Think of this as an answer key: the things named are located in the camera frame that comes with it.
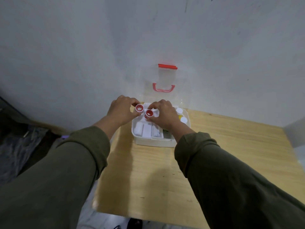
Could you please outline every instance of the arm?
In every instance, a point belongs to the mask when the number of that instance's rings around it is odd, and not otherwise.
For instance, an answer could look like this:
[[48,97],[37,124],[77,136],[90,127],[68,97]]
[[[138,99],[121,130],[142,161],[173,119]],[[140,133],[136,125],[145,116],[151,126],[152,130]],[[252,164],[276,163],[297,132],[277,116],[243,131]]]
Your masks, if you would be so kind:
[[0,228],[76,228],[81,208],[107,166],[109,139],[138,116],[120,96],[107,116],[75,131],[55,150],[0,189]]
[[175,137],[175,159],[210,228],[303,228],[305,206],[254,169],[221,149],[207,133],[181,123],[169,101],[149,118]]

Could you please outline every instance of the olive green sleeve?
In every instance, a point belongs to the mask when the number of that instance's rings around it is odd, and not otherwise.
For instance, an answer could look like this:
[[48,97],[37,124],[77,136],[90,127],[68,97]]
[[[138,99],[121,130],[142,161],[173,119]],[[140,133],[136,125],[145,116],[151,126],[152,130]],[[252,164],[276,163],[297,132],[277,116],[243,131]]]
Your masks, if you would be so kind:
[[109,151],[108,137],[95,126],[72,133],[0,188],[0,228],[76,228]]
[[184,135],[175,159],[211,229],[304,228],[304,204],[220,148],[209,134]]

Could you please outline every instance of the wooden table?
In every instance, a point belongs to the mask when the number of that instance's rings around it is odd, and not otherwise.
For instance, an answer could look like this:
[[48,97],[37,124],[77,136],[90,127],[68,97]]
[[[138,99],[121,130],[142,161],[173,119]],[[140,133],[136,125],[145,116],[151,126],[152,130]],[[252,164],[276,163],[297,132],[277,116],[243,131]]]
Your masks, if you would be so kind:
[[[188,110],[192,129],[305,203],[305,175],[280,127]],[[174,159],[174,148],[133,143],[131,124],[116,133],[95,195],[97,211],[194,228],[209,228]]]

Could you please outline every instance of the person's left hand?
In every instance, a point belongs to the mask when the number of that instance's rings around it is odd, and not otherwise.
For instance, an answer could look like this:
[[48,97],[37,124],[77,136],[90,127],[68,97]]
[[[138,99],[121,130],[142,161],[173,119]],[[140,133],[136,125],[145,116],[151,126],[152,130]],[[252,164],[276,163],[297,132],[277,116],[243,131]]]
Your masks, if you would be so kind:
[[112,101],[107,115],[95,123],[94,126],[103,130],[111,139],[119,127],[141,115],[140,112],[130,111],[130,106],[136,106],[137,104],[140,104],[140,102],[136,98],[119,96]]
[[122,126],[141,115],[140,112],[130,111],[130,106],[135,107],[137,104],[140,104],[140,102],[136,98],[121,95],[112,101],[107,116],[116,119],[120,123],[120,126]]

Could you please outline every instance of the person's right hand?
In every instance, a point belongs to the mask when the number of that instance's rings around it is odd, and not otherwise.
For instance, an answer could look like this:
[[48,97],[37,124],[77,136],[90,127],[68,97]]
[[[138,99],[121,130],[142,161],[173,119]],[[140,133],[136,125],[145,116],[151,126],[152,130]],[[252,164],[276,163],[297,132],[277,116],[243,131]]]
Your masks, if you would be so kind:
[[153,122],[160,126],[162,129],[171,131],[173,126],[179,124],[181,121],[176,112],[176,109],[169,101],[160,100],[159,102],[152,103],[148,109],[158,109],[160,114],[158,117],[149,117],[147,121]]

